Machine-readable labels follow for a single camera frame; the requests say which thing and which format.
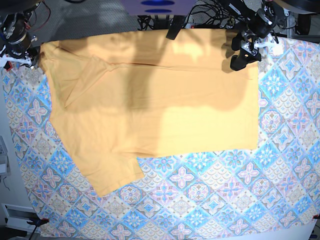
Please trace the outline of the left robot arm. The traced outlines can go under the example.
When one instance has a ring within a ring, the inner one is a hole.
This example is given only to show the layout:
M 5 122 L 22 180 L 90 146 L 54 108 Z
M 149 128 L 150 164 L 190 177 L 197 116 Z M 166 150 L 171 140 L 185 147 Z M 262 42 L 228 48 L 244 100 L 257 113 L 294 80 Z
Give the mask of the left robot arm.
M 232 39 L 231 48 L 238 51 L 230 60 L 230 68 L 233 71 L 244 69 L 247 64 L 261 61 L 260 48 L 274 47 L 279 43 L 277 37 L 272 37 L 278 16 L 274 5 L 269 1 L 263 1 L 262 7 L 253 16 L 248 16 L 244 26 Z

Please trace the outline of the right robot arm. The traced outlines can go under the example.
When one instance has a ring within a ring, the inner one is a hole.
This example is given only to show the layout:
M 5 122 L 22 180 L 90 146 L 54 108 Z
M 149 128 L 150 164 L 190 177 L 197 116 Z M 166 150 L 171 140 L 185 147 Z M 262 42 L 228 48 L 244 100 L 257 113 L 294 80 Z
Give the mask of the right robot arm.
M 34 17 L 38 19 L 36 9 L 44 5 L 51 16 L 51 9 L 43 0 L 2 0 L 0 2 L 0 66 L 6 71 L 13 68 L 13 63 L 18 63 L 27 68 L 37 65 L 40 47 L 34 46 L 38 40 L 34 33 L 40 30 L 48 20 L 38 28 L 30 23 Z

